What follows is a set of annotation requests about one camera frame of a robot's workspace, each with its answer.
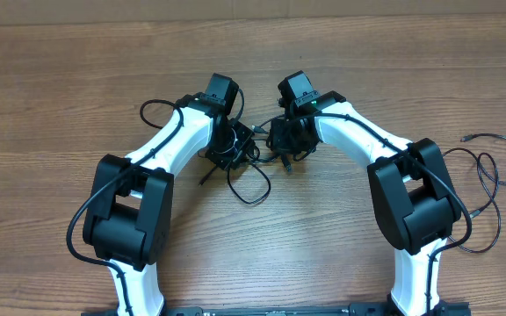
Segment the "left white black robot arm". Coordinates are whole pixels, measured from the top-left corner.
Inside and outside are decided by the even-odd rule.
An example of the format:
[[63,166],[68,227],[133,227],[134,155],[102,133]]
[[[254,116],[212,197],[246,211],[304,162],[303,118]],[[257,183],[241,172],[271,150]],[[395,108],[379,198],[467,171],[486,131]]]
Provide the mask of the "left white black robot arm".
[[174,180],[203,148],[227,162],[242,152],[238,120],[229,117],[241,94],[232,78],[213,74],[205,91],[170,104],[169,122],[146,144],[99,161],[66,243],[76,259],[111,272],[119,300],[112,315],[162,313],[156,262],[170,232]]

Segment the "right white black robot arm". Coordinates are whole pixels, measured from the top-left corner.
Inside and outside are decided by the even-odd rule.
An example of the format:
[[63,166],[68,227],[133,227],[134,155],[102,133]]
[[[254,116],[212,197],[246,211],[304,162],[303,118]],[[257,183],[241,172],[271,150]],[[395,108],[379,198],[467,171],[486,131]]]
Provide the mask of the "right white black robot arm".
[[345,315],[468,315],[467,303],[437,293],[441,254],[454,223],[471,220],[455,192],[437,144],[380,128],[335,91],[318,92],[298,71],[278,84],[283,118],[271,122],[268,148],[298,161],[320,143],[338,148],[366,170],[374,217],[394,248],[394,285],[385,301],[350,303]]

